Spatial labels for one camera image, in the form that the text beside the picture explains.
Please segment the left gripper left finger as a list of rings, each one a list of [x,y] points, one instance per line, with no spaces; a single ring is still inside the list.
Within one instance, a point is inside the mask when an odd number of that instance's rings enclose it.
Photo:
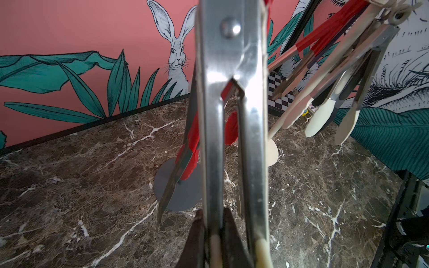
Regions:
[[[204,238],[203,210],[199,209],[193,219],[187,241],[175,268],[204,267]]]

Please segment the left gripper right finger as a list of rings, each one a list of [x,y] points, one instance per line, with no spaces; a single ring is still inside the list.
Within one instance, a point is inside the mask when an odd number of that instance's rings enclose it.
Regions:
[[[238,228],[227,207],[223,209],[222,264],[224,268],[253,268],[248,251],[244,248]]]

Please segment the cream steel tongs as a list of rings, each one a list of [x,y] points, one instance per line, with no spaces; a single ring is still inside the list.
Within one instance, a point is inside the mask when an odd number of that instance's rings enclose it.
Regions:
[[[283,128],[293,125],[302,112],[325,89],[331,87],[324,102],[309,121],[305,134],[311,137],[333,119],[349,94],[358,89],[349,111],[335,134],[335,144],[343,144],[352,133],[360,109],[388,45],[399,32],[397,24],[375,19],[359,36],[356,44],[346,50],[336,64],[315,86],[301,91],[293,106],[282,116]]]

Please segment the red steel tongs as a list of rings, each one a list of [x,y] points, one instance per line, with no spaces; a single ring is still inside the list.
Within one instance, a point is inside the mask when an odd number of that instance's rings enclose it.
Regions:
[[[225,125],[225,144],[232,145],[238,139],[238,112],[234,111]]]

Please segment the black steel tongs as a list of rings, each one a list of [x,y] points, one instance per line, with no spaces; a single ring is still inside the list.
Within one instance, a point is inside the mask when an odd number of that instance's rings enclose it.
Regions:
[[[335,135],[336,143],[344,143],[351,135],[359,118],[364,98],[378,68],[378,59],[382,57],[379,50],[380,43],[376,34],[369,35],[335,70],[334,73],[339,75],[339,79],[308,123],[305,129],[306,137],[315,136],[320,132],[328,124],[329,119],[336,115],[337,110],[353,89],[358,86],[352,107],[343,118]]]

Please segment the grey utensil rack stand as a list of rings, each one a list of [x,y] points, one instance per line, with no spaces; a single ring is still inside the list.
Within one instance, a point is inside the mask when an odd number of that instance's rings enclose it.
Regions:
[[[196,72],[193,72],[192,82],[196,82]],[[170,177],[170,174],[173,171],[175,165],[175,159],[169,159],[166,163],[162,165],[162,167],[158,170],[155,176],[155,195],[160,201],[166,183]],[[200,167],[197,164],[194,166],[194,170],[199,170]],[[170,211],[185,211],[193,207],[196,203],[198,203],[201,199],[201,192],[198,189],[201,186],[201,178],[200,175],[192,171],[192,174],[188,178],[182,178],[179,183],[175,187],[174,194],[171,198],[171,201],[166,210]]]

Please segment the cream utensil rack stand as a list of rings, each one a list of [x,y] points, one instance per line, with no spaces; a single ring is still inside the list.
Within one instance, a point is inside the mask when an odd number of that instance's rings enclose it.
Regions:
[[[349,138],[390,43],[399,33],[400,25],[421,6],[421,1],[348,1],[341,10],[269,65],[273,70],[303,49],[311,48],[273,92],[272,98],[279,99],[299,85],[327,49],[332,50],[269,130],[267,155],[270,165],[278,160],[277,145],[272,140],[274,135],[281,128],[290,128],[322,93],[326,93],[326,97],[310,119],[305,135],[312,137],[318,134],[333,121],[339,108],[353,94],[351,107],[336,131],[335,144],[341,145]]]

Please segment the black front rail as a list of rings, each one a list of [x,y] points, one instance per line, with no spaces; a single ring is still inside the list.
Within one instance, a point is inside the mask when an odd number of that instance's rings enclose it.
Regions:
[[[372,268],[429,266],[429,185],[409,171],[403,179]]]

